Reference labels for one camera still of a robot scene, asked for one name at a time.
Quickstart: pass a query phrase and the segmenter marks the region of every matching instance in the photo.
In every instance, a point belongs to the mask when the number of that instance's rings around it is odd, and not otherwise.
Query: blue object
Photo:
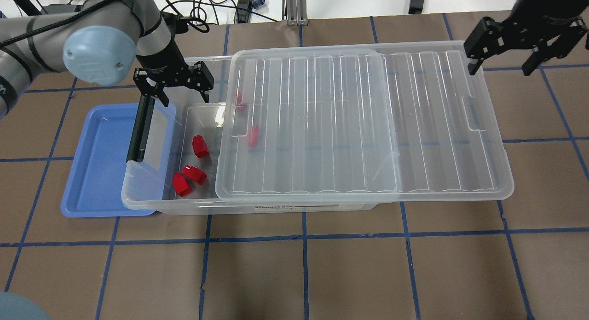
[[[152,209],[127,209],[121,200],[127,150],[137,104],[101,105],[86,116],[61,201],[66,217],[139,216]]]
[[[250,0],[250,2],[252,3],[252,7],[254,7],[254,9],[258,9],[258,7],[262,6],[266,0]]]
[[[0,319],[50,320],[47,313],[32,301],[9,292],[0,292]]]
[[[88,83],[119,84],[135,59],[135,43],[124,32],[110,26],[88,26],[65,41],[65,67]]]

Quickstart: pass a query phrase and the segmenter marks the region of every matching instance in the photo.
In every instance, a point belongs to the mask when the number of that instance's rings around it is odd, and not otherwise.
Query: table surface
[[[465,39],[484,14],[212,26],[185,56]],[[524,77],[485,63],[515,179],[504,201],[370,211],[68,219],[59,205],[87,112],[137,102],[127,78],[46,74],[0,122],[0,282],[53,319],[582,319],[589,314],[589,54]]]

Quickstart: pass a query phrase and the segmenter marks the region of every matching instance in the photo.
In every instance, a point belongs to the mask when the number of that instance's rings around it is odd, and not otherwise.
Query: blue tape line
[[[67,92],[71,89],[44,89],[44,90],[26,90],[25,93],[49,93],[49,92]]]
[[[0,159],[0,163],[28,163],[31,161],[48,161],[48,158]]]
[[[513,229],[511,234],[586,233],[589,227]]]
[[[545,70],[558,70],[562,68],[587,68],[589,64],[560,64],[557,66],[542,66]]]
[[[23,247],[42,247],[42,246],[96,246],[96,245],[110,245],[108,240],[83,240],[79,242],[25,242]]]
[[[439,236],[480,236],[503,234],[503,230],[462,230],[457,232],[420,232],[410,233],[411,237],[439,237]]]
[[[486,72],[488,71],[512,71],[512,70],[521,70],[521,67],[499,67],[499,68],[484,68]]]
[[[8,275],[8,280],[6,280],[6,285],[4,286],[4,291],[8,292],[10,289],[10,284],[12,282],[12,278],[14,277],[14,272],[17,269],[18,260],[21,257],[21,251],[23,251],[23,244],[25,239],[27,238],[27,232],[29,231],[29,227],[31,226],[31,220],[33,218],[33,214],[35,214],[35,208],[39,201],[40,191],[43,188],[43,183],[45,182],[45,178],[47,176],[47,171],[49,170],[49,164],[51,163],[51,158],[53,157],[53,152],[55,152],[55,146],[57,145],[57,139],[59,138],[59,133],[61,132],[61,127],[64,125],[65,114],[68,112],[69,103],[72,99],[72,95],[74,94],[75,84],[78,79],[74,77],[74,81],[72,83],[72,87],[69,90],[68,100],[65,102],[65,107],[63,113],[61,114],[61,120],[59,120],[59,125],[57,126],[57,131],[55,133],[55,137],[53,138],[53,144],[51,145],[51,150],[49,152],[48,161],[45,164],[45,168],[43,169],[43,174],[41,175],[39,186],[37,187],[35,199],[33,200],[33,204],[31,206],[31,211],[29,212],[29,216],[27,218],[27,224],[25,224],[25,228],[23,229],[23,235],[21,236],[21,241],[19,243],[19,247],[17,249],[17,254],[14,257],[14,261],[12,262],[12,268],[10,269],[10,274]]]
[[[221,63],[222,63],[221,78],[225,79],[225,64],[227,64],[227,61],[223,61]],[[227,84],[227,83],[229,83],[229,82],[227,81],[227,82],[221,83],[221,85],[219,87],[219,102],[226,102],[227,101],[226,98],[221,97],[223,95],[223,91],[225,90],[225,84]]]
[[[415,316],[417,320],[421,320],[421,310],[419,308],[419,298],[417,295],[417,283],[415,282],[415,271],[413,268],[413,255],[411,253],[411,242],[409,224],[407,223],[407,213],[404,208],[404,201],[401,201],[401,217],[403,218],[403,232],[405,238],[405,246],[407,249],[407,262],[409,264],[409,276],[411,279],[411,291],[413,292],[413,303],[415,305]]]
[[[150,240],[118,240],[116,245],[154,245],[154,244],[192,244],[204,243],[204,238],[192,239],[150,239]]]
[[[258,238],[211,238],[211,243],[246,243],[246,242],[271,242],[276,240],[302,240],[303,236],[266,236]]]
[[[378,36],[376,35],[376,26],[374,25],[374,17],[370,16],[370,26],[372,27],[372,37],[374,38],[374,43],[378,43]]]
[[[589,170],[587,170],[587,165],[585,164],[585,160],[583,159],[583,156],[581,155],[581,151],[579,150],[579,146],[577,145],[577,141],[575,140],[574,136],[572,135],[571,127],[568,125],[568,122],[566,122],[566,117],[564,116],[564,112],[562,112],[562,108],[560,107],[560,104],[558,103],[558,99],[556,98],[556,95],[554,94],[552,86],[550,85],[549,78],[546,76],[546,72],[544,71],[542,66],[539,66],[538,68],[540,70],[540,73],[542,74],[542,78],[544,79],[544,82],[546,83],[546,87],[549,89],[550,96],[553,98],[554,105],[556,106],[556,109],[558,110],[558,115],[560,115],[560,118],[562,119],[562,123],[564,123],[566,133],[568,133],[568,137],[570,138],[570,140],[572,142],[572,147],[575,149],[575,152],[577,153],[577,158],[579,159],[579,162],[581,163],[581,167],[583,168],[583,173],[585,173],[585,178],[587,179],[587,181],[589,181]]]
[[[522,142],[562,142],[562,141],[569,141],[570,138],[530,138],[528,140],[503,140],[503,144],[513,144],[513,143],[522,143]]]
[[[133,89],[136,85],[112,85],[111,87],[76,87],[75,91]]]
[[[442,17],[444,18],[444,24],[446,24],[446,31],[448,32],[448,38],[453,41],[454,37],[452,35],[452,30],[450,30],[450,24],[448,23],[448,17],[446,13],[442,13]]]
[[[307,251],[307,213],[302,214],[303,221],[303,297],[305,298],[305,320],[309,320],[309,253]]]
[[[223,44],[223,55],[227,55],[227,47],[229,45],[229,24],[225,28],[225,44]]]
[[[509,230],[511,234],[542,234],[542,233],[577,233],[589,232],[589,227],[563,227],[563,228],[529,228]],[[410,232],[414,237],[440,237],[440,236],[480,236],[504,234],[504,230],[459,230],[456,232]],[[289,236],[267,236],[256,238],[218,238],[213,243],[231,242],[271,242],[280,240],[303,240],[303,239],[364,239],[364,238],[404,238],[404,233],[377,233],[377,234],[317,234],[317,235],[289,235]],[[115,245],[151,245],[151,244],[194,244],[204,243],[205,239],[162,239],[162,240],[119,240]],[[110,245],[108,240],[98,241],[75,241],[75,242],[25,242],[23,247],[52,247],[52,246],[95,246]],[[20,243],[0,243],[0,247],[18,247]]]
[[[200,278],[200,302],[198,303],[198,319],[202,320],[202,312],[204,311],[204,284],[207,281],[207,268],[208,268],[208,246],[210,245],[209,239],[211,238],[211,223],[213,216],[208,215],[207,217],[207,232],[205,234],[204,242],[204,253],[202,256],[202,275]]]
[[[303,47],[303,26],[299,25],[299,47]]]
[[[66,161],[66,160],[74,160],[74,157],[0,159],[0,163],[28,163],[31,161]]]
[[[114,245],[115,245],[115,241],[116,241],[116,232],[118,232],[118,223],[119,223],[120,219],[121,219],[121,217],[118,216],[114,220],[114,227],[112,228],[112,236],[111,236],[111,240],[109,243],[110,244],[109,255],[107,255],[107,263],[104,266],[103,282],[100,285],[100,294],[98,296],[98,304],[96,306],[96,316],[94,317],[94,320],[99,320],[100,312],[103,308],[104,290],[106,289],[107,280],[109,279],[109,269],[110,269],[110,263],[112,260],[112,251],[114,250]]]
[[[528,301],[528,294],[525,292],[524,280],[521,277],[520,265],[517,261],[517,256],[515,255],[514,244],[511,240],[511,234],[509,232],[509,225],[507,225],[507,219],[505,219],[505,217],[503,217],[503,204],[501,203],[501,200],[497,201],[497,208],[499,209],[499,215],[501,216],[501,221],[503,221],[503,229],[505,232],[505,236],[507,238],[507,245],[509,246],[509,253],[511,253],[511,260],[513,261],[513,264],[514,264],[515,276],[517,277],[517,282],[520,286],[520,293],[521,293],[521,297],[524,301],[525,311],[528,314],[528,320],[534,320],[534,316],[532,314],[532,309],[530,308],[530,302]]]
[[[359,238],[402,238],[404,233],[379,234],[318,234],[307,235],[307,239],[359,239]]]

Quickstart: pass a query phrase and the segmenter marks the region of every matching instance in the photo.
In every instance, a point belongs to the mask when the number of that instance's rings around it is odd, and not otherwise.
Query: metal frame leg
[[[285,0],[286,23],[290,26],[307,25],[307,0]]]

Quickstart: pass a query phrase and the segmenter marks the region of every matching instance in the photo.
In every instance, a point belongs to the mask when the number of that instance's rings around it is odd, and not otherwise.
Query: white label
[[[364,205],[316,205],[316,206],[254,206],[262,212],[317,212],[317,211],[350,211],[362,209]]]

